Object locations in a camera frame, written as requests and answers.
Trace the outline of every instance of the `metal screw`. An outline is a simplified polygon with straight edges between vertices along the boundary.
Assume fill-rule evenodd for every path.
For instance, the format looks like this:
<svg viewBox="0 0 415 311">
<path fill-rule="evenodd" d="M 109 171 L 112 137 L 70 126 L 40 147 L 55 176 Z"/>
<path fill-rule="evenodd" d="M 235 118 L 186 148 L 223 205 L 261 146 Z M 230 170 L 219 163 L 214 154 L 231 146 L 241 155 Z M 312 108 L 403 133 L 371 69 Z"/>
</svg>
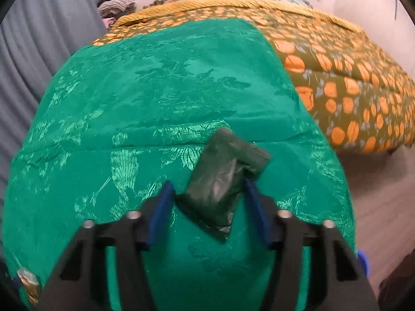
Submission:
<svg viewBox="0 0 415 311">
<path fill-rule="evenodd" d="M 126 217 L 130 220 L 136 220 L 141 217 L 141 212 L 140 211 L 129 211 L 126 214 Z"/>
<path fill-rule="evenodd" d="M 332 220 L 324 220 L 323 221 L 323 226 L 325 226 L 326 228 L 334 228 L 336 226 L 336 223 Z"/>
<path fill-rule="evenodd" d="M 293 217 L 293 213 L 291 213 L 290 211 L 286 210 L 286 209 L 280 209 L 277 212 L 278 216 L 281 218 L 292 218 Z"/>
<path fill-rule="evenodd" d="M 94 220 L 85 220 L 82 223 L 82 226 L 83 226 L 83 228 L 91 229 L 93 226 L 95 226 L 95 222 L 94 222 Z"/>
</svg>

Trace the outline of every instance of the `gray curtain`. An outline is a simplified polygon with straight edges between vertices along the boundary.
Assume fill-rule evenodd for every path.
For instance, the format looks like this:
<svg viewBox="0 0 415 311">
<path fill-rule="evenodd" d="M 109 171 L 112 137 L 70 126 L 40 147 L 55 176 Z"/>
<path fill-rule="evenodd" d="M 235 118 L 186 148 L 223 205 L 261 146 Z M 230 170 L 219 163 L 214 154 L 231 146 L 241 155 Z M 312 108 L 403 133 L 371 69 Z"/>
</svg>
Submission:
<svg viewBox="0 0 415 311">
<path fill-rule="evenodd" d="M 15 0 L 0 24 L 0 235 L 10 162 L 52 76 L 106 32 L 98 1 Z"/>
</svg>

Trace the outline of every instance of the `wooden floor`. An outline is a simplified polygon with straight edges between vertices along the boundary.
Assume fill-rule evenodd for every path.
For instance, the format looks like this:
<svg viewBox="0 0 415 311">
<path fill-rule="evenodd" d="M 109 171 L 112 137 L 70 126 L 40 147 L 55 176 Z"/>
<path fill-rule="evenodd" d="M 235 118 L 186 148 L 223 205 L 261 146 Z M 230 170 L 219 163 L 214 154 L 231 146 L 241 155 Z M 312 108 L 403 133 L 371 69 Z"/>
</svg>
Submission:
<svg viewBox="0 0 415 311">
<path fill-rule="evenodd" d="M 357 247 L 369 257 L 369 280 L 378 295 L 379 283 L 415 248 L 415 147 L 339 159 L 353 201 Z"/>
</svg>

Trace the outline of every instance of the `black gripper frame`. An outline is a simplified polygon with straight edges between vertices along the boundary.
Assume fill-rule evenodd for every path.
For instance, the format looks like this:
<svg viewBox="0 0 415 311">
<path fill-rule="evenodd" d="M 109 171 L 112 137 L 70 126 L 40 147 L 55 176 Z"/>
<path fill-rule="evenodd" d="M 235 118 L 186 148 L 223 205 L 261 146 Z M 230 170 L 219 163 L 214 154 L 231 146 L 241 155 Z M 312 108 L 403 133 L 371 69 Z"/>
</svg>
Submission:
<svg viewBox="0 0 415 311">
<path fill-rule="evenodd" d="M 252 221 L 269 250 L 277 250 L 259 311 L 294 311 L 297 305 L 302 248 L 311 247 L 306 311 L 379 311 L 356 257 L 332 221 L 306 223 L 245 181 L 245 201 Z M 39 311 L 110 311 L 105 248 L 116 248 L 116 270 L 123 311 L 156 311 L 141 251 L 148 251 L 166 220 L 175 192 L 166 182 L 139 213 L 119 221 L 78 229 L 54 267 L 41 294 Z"/>
<path fill-rule="evenodd" d="M 158 196 L 120 220 L 85 221 L 55 265 L 36 310 L 103 311 L 109 306 L 105 248 L 115 247 L 118 291 L 123 311 L 156 311 L 141 251 L 148 251 L 166 221 L 175 191 L 167 181 Z"/>
<path fill-rule="evenodd" d="M 333 221 L 301 221 L 248 179 L 244 194 L 258 236 L 277 250 L 260 311 L 295 310 L 304 246 L 311 247 L 306 311 L 379 311 L 363 269 Z"/>
</svg>

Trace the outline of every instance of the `folded clothes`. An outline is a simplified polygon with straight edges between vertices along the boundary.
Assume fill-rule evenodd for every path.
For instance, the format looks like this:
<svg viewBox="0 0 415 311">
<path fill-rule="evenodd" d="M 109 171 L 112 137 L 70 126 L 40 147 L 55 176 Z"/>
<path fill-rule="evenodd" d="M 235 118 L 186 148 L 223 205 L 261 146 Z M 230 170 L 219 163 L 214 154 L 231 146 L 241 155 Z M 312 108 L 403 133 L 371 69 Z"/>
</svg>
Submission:
<svg viewBox="0 0 415 311">
<path fill-rule="evenodd" d="M 103 2 L 98 11 L 101 18 L 105 18 L 108 15 L 118 15 L 121 12 L 126 11 L 130 7 L 135 6 L 135 0 L 110 0 Z"/>
</svg>

